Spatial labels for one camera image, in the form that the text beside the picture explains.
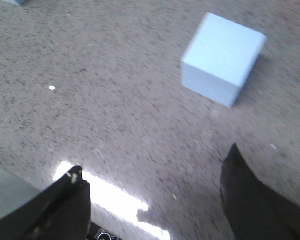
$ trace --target floor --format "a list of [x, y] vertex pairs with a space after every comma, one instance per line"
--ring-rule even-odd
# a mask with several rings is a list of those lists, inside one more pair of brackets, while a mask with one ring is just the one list
[[[233, 108], [181, 85], [206, 12], [268, 37]], [[3, 169], [43, 190], [83, 166], [120, 189], [92, 219], [124, 240], [233, 240], [219, 188], [234, 142], [300, 205], [300, 0], [0, 0]]]

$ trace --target blue object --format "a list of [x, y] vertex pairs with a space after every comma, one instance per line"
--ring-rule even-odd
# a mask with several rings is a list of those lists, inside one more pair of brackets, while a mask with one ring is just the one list
[[3, 0], [3, 1], [17, 5], [20, 7], [20, 6], [22, 6], [22, 4], [25, 3], [26, 0]]
[[232, 107], [267, 37], [207, 13], [182, 57], [183, 85]]

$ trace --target foam block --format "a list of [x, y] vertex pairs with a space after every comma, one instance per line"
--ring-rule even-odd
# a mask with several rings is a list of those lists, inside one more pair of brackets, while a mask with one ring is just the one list
[[20, 6], [22, 6], [22, 4], [25, 3], [26, 0], [3, 0], [3, 1], [17, 5], [20, 7]]
[[267, 37], [207, 13], [181, 59], [182, 84], [232, 107]]

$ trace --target cube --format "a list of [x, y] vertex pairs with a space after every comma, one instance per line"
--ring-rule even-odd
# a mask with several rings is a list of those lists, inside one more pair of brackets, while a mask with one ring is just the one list
[[181, 59], [183, 86], [232, 107], [266, 40], [208, 12]]
[[4, 0], [4, 1], [20, 7], [22, 6], [22, 4], [25, 3], [26, 0]]

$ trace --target gray surface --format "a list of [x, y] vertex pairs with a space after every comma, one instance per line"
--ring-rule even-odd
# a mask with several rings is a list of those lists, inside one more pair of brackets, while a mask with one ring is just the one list
[[0, 219], [39, 194], [39, 190], [0, 168]]
[[[206, 12], [268, 37], [232, 109], [181, 85]], [[71, 161], [148, 203], [175, 240], [234, 239], [219, 197], [234, 142], [300, 204], [299, 0], [0, 0], [0, 165], [36, 188]], [[93, 219], [143, 234], [98, 206]]]

